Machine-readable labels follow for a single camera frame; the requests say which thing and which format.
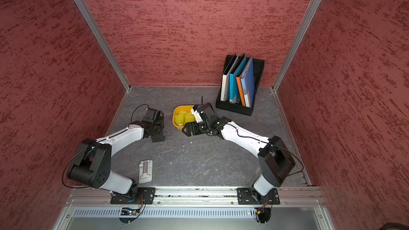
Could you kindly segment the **yellow shuttlecock seven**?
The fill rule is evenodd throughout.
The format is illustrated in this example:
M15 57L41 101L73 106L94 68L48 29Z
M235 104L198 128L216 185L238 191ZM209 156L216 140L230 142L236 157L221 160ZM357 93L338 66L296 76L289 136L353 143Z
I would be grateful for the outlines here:
M185 122L185 123L195 122L195 121L196 121L196 118L195 118L195 116L194 116L192 113L186 113L186 114L184 115L184 122Z

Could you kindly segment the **yellow shuttlecock two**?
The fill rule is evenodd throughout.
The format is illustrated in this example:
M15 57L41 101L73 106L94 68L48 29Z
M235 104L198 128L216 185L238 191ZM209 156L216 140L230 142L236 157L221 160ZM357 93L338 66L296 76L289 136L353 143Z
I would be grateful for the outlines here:
M183 112L180 112L180 113L178 113L178 114L176 114L176 115L174 115L174 123L175 123L175 125L177 125L177 126L184 126L184 115L185 115L185 112L183 111Z

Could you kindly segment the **yellow plastic storage box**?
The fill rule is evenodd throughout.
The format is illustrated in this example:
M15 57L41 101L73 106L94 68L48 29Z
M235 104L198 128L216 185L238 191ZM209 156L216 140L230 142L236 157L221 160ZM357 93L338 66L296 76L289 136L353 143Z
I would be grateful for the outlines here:
M191 112L193 105L180 105L175 108L173 113L173 125L182 130L185 124L189 122L196 122L196 118Z

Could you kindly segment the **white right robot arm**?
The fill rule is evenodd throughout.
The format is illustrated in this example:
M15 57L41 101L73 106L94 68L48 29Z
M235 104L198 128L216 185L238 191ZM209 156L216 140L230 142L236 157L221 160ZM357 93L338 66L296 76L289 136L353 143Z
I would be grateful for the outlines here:
M291 175L296 161L301 162L278 136L268 138L257 135L226 117L196 117L193 134L217 136L239 145L257 157L261 174L251 186L252 196L257 201L267 196L272 189L280 187Z

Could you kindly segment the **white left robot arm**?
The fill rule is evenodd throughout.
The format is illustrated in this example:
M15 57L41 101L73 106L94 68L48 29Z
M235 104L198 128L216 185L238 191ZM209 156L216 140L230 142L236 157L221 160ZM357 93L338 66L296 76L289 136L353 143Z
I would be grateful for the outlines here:
M162 124L135 121L123 130L96 140L82 141L76 155L64 172L68 179L92 188L101 188L119 194L129 194L135 182L111 170L111 158L128 145L151 137L153 142L162 142Z

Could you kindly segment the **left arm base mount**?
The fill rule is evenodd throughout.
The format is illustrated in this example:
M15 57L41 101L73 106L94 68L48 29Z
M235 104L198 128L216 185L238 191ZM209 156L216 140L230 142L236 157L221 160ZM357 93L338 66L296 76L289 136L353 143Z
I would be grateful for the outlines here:
M111 192L111 204L151 205L155 197L154 187L132 187L127 194Z

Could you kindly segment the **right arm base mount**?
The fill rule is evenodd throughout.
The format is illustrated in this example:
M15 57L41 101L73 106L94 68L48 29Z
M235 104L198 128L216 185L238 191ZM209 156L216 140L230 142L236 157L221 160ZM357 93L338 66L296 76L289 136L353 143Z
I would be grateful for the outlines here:
M263 196L256 192L254 188L237 188L238 204L240 205L278 205L280 198L276 188L271 189L267 195Z

